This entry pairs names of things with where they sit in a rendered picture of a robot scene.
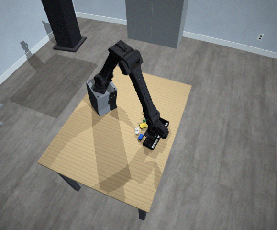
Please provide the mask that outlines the blue battery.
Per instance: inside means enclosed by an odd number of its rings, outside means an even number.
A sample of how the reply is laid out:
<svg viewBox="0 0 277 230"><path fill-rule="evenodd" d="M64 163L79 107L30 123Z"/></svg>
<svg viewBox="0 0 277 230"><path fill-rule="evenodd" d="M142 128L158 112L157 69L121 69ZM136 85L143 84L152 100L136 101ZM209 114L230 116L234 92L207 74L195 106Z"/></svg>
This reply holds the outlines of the blue battery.
<svg viewBox="0 0 277 230"><path fill-rule="evenodd" d="M143 137L144 137L144 135L143 134L140 134L140 136L138 137L138 140L142 140L143 139Z"/></svg>

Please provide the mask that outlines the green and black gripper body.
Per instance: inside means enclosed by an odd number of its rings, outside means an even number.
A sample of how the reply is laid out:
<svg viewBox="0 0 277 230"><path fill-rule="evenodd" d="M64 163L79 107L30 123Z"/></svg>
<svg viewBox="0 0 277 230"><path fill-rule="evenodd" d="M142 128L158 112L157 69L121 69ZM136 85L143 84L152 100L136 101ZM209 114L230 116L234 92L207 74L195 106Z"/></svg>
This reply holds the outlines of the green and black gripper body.
<svg viewBox="0 0 277 230"><path fill-rule="evenodd" d="M150 135L150 129L148 128L146 132L144 133L144 136L149 137L150 139L154 140L155 137Z"/></svg>

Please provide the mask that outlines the yellow block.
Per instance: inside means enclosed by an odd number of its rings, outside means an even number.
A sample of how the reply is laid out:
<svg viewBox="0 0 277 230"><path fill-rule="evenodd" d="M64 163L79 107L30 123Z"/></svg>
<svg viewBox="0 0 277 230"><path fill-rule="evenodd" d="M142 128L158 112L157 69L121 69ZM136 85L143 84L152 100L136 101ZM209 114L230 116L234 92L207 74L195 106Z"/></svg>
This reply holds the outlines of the yellow block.
<svg viewBox="0 0 277 230"><path fill-rule="evenodd" d="M139 124L139 125L140 125L140 128L141 128L141 129L147 127L147 124L146 124L146 123L142 123L142 124Z"/></svg>

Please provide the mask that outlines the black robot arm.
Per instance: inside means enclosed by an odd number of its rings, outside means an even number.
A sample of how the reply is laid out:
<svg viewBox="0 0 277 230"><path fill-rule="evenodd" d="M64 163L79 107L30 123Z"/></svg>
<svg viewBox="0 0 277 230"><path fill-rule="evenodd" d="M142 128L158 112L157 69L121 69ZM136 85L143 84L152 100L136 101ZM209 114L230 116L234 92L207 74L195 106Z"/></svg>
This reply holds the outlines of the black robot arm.
<svg viewBox="0 0 277 230"><path fill-rule="evenodd" d="M111 46L108 51L109 55L102 70L94 76L95 85L93 91L105 94L109 83L114 77L113 70L118 64L122 74L129 75L133 83L143 107L143 113L146 119L146 124L148 124L148 128L150 129L150 135L155 137L158 133L158 136L162 139L166 139L169 131L168 128L158 120L160 112L154 106L145 83L141 70L143 59L140 52L137 49L134 50L122 40Z"/></svg>

